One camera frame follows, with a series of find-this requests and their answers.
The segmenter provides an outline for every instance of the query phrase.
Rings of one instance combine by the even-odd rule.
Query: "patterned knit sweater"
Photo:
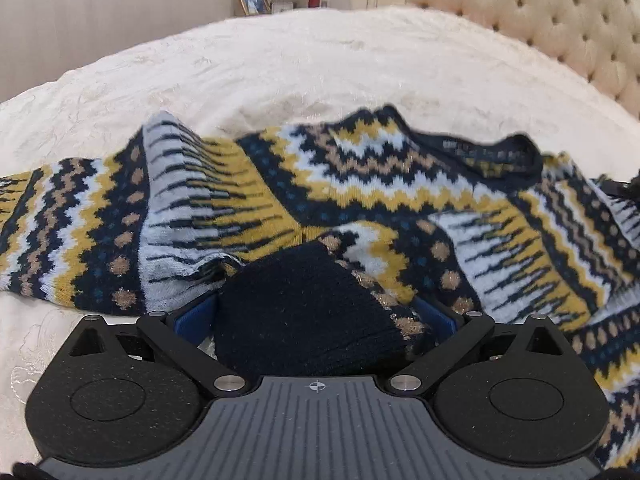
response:
[[[610,402],[597,459],[640,465],[640,212],[522,134],[420,135],[387,106],[233,142],[162,113],[116,155],[0,180],[0,226],[1,288],[108,314],[178,308],[321,234],[399,304],[549,314]]]

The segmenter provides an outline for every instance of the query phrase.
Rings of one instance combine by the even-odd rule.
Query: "tufted headboard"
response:
[[[640,0],[368,0],[454,12],[565,63],[640,119]]]

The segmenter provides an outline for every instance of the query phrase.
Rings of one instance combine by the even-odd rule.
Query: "framed photo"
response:
[[[285,10],[293,10],[293,2],[271,2],[271,13],[277,14]]]
[[[271,7],[267,0],[240,0],[240,4],[245,16],[271,13]]]

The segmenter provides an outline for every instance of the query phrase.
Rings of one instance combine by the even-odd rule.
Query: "wall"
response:
[[[236,0],[0,0],[0,102],[107,54],[233,16],[236,5]],[[351,3],[331,0],[331,6],[349,9]]]

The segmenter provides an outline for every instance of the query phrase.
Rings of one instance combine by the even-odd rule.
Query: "silver screw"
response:
[[[412,375],[396,375],[389,381],[391,387],[401,392],[412,392],[422,385],[422,381]]]
[[[218,377],[213,385],[223,392],[236,392],[244,388],[244,379],[237,375],[222,375]]]

